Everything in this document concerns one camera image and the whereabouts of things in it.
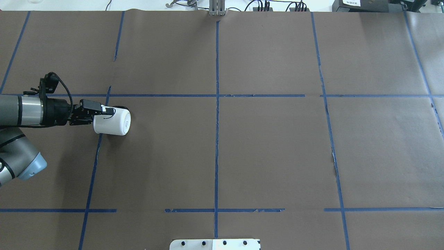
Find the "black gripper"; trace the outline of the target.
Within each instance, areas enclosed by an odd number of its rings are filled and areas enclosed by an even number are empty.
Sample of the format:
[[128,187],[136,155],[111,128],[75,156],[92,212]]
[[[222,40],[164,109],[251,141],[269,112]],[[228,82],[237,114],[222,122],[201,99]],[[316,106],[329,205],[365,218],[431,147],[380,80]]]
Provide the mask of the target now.
[[90,125],[96,115],[114,116],[116,109],[114,107],[102,107],[101,103],[81,99],[78,105],[74,105],[69,118],[70,126]]

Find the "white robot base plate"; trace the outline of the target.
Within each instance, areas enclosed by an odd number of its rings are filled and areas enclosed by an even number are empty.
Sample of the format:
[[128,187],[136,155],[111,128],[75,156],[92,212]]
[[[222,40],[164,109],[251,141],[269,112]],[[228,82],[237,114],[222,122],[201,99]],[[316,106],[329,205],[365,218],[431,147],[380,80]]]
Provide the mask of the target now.
[[176,239],[170,250],[260,250],[259,239]]

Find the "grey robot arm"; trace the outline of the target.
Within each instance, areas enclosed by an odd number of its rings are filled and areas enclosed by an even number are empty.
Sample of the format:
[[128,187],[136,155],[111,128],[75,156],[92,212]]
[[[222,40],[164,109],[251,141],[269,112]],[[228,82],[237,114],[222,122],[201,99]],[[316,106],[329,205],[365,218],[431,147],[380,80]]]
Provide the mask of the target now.
[[89,125],[97,116],[113,116],[116,107],[82,99],[78,105],[64,99],[1,95],[1,186],[13,179],[28,180],[46,168],[41,152],[23,128]]

